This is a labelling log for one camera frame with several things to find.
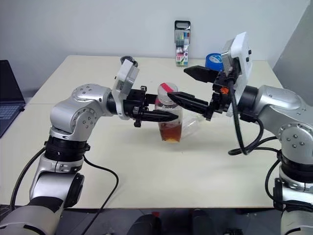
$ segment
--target black cable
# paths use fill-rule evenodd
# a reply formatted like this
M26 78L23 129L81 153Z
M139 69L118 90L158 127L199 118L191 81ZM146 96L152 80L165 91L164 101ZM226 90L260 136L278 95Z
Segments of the black cable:
M252 152L253 150L257 149L258 146L260 146L261 144L267 142L267 141L272 141L272 140L276 140L277 137L276 136L272 136L272 137L267 137L263 140L260 140L254 147L251 147L250 148L250 152ZM232 150L229 150L228 152L229 155L231 156L234 156L234 155L238 155L238 154L241 154L241 150L239 148L236 148L236 149L232 149Z
M39 150L38 153L36 153L30 160L29 162L26 164L26 166L24 167L24 169L22 170L22 172L20 173L15 186L13 188L13 192L11 195L11 200L10 200L10 212L15 210L15 201L16 201L16 196L18 195L18 191L19 191L19 187L21 185L21 182L26 174L26 172L28 171L28 169L30 168L30 166L34 163L34 161L45 151L45 147L43 147L41 150Z
M88 165L90 165L90 166L93 166L93 167L98 168L98 169L101 169L101 170L105 170L105 171L107 171L107 172L113 174L113 175L115 176L115 178L116 178L116 183L115 183L115 186L114 186L113 190L112 190L111 193L108 195L108 197L107 197L107 199L105 200L105 202L102 204L101 208L97 211L96 215L92 218L91 222L87 225L87 227L86 227L86 228L84 229L84 231L82 232L82 235L84 235L84 234L87 232L87 230L90 228L90 226L91 226L91 225L93 224L93 222L96 220L96 218L98 217L98 215L101 213L101 211L102 211L103 208L105 207L106 203L108 202L108 200L111 198L111 196L112 196L113 193L115 192L115 190L116 190L116 188L117 188L117 186L118 186L118 182L119 182L118 175L117 175L114 171L112 171L112 170L110 170L110 169L108 169L108 168L104 168L104 167L102 167L102 166L98 166L98 165L95 165L95 164L89 162L88 159L87 159L85 156L84 156L84 161L85 161Z
M236 97L234 93L234 81L232 79L229 79L228 87L229 87L231 104L233 108L234 124L235 124L235 129L236 129L237 140L238 140L239 147L240 147L240 153L248 155L256 147L256 145L259 143L260 139L262 138L263 132L264 132L264 126L263 126L263 123L259 119L256 119L257 123L260 126L260 132L257 138L251 144L245 147L241 130L240 130L240 123L239 123L239 117L238 117L239 112L238 112L237 101L236 101ZM238 152L237 150L230 150L228 153L230 155L237 155L238 154L237 152Z
M254 150L268 150L268 151L273 151L275 153L279 153L279 150L275 148L270 148L270 147L257 147L257 148L254 148Z
M287 202L287 201L282 201L282 200L277 200L273 195L271 195L271 193L269 192L268 189L268 182L269 182L269 178L270 175L272 174L272 172L274 171L274 169L277 167L277 165L280 163L280 160L278 159L268 170L268 173L266 175L265 178L265 191L266 194L270 197L270 199L272 199L275 203L278 204L285 204L285 205L289 205L289 206L296 206L296 207L308 207L309 209L312 209L311 206L306 206L304 204L300 204L300 203L296 203L296 202Z

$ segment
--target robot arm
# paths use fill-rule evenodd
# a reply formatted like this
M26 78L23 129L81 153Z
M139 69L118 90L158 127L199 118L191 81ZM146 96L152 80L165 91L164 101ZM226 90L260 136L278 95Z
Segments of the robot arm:
M233 89L241 119L260 121L282 146L279 178L273 189L274 206L283 211L281 235L313 234L313 107L289 90L246 85L252 65L247 56L251 50L243 36L227 42L222 53L224 71L201 66L184 70L198 81L213 83L210 103L183 92L168 96L183 108L211 120L214 112L232 116Z
M149 111L156 95L147 88L132 89L139 69L132 57L123 57L113 90L96 84L76 88L71 96L56 104L51 113L52 127L40 156L30 188L30 202L1 222L0 235L53 235L64 208L74 206L80 197L84 176L78 171L83 155L90 149L87 140L100 117L119 115L141 121L171 121L178 116Z

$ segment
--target table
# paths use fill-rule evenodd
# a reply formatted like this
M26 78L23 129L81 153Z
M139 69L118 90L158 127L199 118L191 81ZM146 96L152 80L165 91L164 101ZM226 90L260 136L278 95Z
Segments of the table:
M164 81L177 84L181 91L210 100L211 85L193 80L175 66L173 59L136 58L139 75L134 88L148 86L156 93ZM204 60L191 60L190 65ZM26 162L43 146L50 127L53 105L67 98L84 83L112 87L120 67L119 57L69 56L36 93L0 140L0 204L8 204L15 181ZM250 85L281 87L265 61L253 64ZM258 133L258 126L242 123L246 143ZM275 154L254 151L248 156L229 156L238 146L233 120L214 115L201 122L201 130L178 144L162 142L156 123L134 128L133 121L103 117L88 141L86 157L97 165L114 170L120 185L108 208L246 208L272 207L264 180ZM279 148L278 141L268 146ZM28 191L37 162L26 174L17 205L28 203ZM83 165L84 188L76 208L98 208L115 184L109 173Z

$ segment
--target blue tape roll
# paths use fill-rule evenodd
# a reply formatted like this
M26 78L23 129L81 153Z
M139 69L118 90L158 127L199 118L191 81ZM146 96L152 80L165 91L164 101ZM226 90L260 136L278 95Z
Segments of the blue tape roll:
M211 70L222 71L224 69L221 54L211 53L205 58L205 66Z

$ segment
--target white wall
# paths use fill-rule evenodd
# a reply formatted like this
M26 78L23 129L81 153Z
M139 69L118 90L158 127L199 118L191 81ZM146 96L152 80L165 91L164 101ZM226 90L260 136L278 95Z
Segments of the white wall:
M313 3L305 11L298 27L273 68L286 89L300 95L313 106Z
M190 20L191 58L247 31L274 66L310 0L0 0L0 59L24 93L70 54L174 57L174 20Z

